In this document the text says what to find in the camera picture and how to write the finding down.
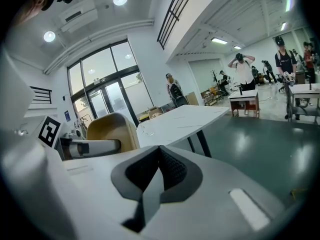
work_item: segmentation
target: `black t-shirt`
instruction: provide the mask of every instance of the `black t-shirt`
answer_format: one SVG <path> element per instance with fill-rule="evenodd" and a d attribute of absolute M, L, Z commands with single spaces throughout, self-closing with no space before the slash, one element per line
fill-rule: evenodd
<path fill-rule="evenodd" d="M 275 65 L 278 68 L 282 68 L 283 72 L 288 72 L 289 74 L 294 72 L 294 69 L 292 67 L 292 65 L 296 65 L 297 61 L 295 56 L 293 56 L 293 54 L 291 54 L 291 52 L 289 51 L 290 55 L 287 53 L 287 50 L 285 50 L 285 55 L 283 56 L 280 53 L 280 61 L 278 59 L 278 54 L 276 53 L 274 58 L 275 58 Z"/>
<path fill-rule="evenodd" d="M 224 74 L 222 80 L 225 80 L 225 81 L 220 84 L 221 86 L 226 86 L 229 84 L 227 75 Z"/>

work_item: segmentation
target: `window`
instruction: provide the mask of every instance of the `window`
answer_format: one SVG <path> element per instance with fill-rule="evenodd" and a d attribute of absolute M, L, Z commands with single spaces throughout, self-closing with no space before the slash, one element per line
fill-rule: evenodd
<path fill-rule="evenodd" d="M 69 74 L 72 94 L 75 94 L 84 88 L 81 77 L 80 63 L 70 68 Z"/>
<path fill-rule="evenodd" d="M 86 86 L 116 72 L 110 48 L 99 51 L 89 58 L 84 59 L 82 61 L 82 67 Z"/>
<path fill-rule="evenodd" d="M 122 77 L 121 81 L 132 109 L 137 119 L 139 119 L 139 115 L 141 113 L 148 111 L 149 108 L 153 107 L 141 74 L 139 72 L 133 73 L 131 75 Z"/>
<path fill-rule="evenodd" d="M 74 102 L 79 119 L 83 120 L 86 127 L 95 119 L 89 108 L 86 96 L 83 96 Z"/>
<path fill-rule="evenodd" d="M 112 46 L 111 49 L 118 71 L 137 65 L 128 42 Z"/>

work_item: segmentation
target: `white panel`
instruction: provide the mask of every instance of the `white panel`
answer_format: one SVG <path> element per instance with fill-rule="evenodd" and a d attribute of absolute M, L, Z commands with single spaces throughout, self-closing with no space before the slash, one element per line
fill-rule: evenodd
<path fill-rule="evenodd" d="M 219 59 L 190 61 L 189 64 L 200 92 L 204 92 L 217 84 L 214 82 L 212 70 L 215 71 L 218 80 L 222 79 L 220 71 L 223 68 Z"/>

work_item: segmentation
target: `doorway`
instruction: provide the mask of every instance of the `doorway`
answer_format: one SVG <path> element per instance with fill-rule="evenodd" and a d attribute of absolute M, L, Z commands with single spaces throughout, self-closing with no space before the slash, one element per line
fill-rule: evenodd
<path fill-rule="evenodd" d="M 137 120 L 137 118 L 120 79 L 100 85 L 88 92 L 88 99 L 95 118 L 116 112 L 124 115 L 130 122 L 137 125 L 134 120 Z"/>

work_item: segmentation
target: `white desk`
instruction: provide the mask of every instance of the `white desk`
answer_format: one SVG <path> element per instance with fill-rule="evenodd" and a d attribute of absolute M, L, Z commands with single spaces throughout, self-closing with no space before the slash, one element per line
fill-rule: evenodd
<path fill-rule="evenodd" d="M 292 100 L 290 102 L 290 111 L 291 115 L 304 115 L 304 116 L 312 116 L 314 117 L 314 123 L 317 123 L 317 117 L 320 117 L 320 107 L 319 107 L 319 99 L 320 99 L 320 83 L 312 83 L 311 89 L 310 85 L 307 84 L 296 84 L 294 86 L 289 86 L 290 95 Z M 295 99 L 317 99 L 316 107 L 300 107 L 294 106 Z"/>
<path fill-rule="evenodd" d="M 237 91 L 231 94 L 229 97 L 230 107 L 232 116 L 234 117 L 234 110 L 237 110 L 239 115 L 239 110 L 254 110 L 255 115 L 260 117 L 259 111 L 259 96 L 258 90 L 246 90 L 240 94 L 240 91 Z M 245 102 L 244 107 L 242 107 L 239 102 Z"/>
<path fill-rule="evenodd" d="M 210 125 L 229 111 L 227 107 L 183 105 L 156 118 L 144 121 L 136 129 L 140 147 L 173 145 L 188 139 L 191 149 L 194 147 L 190 136 L 197 134 L 204 154 L 211 157 L 202 129 Z"/>

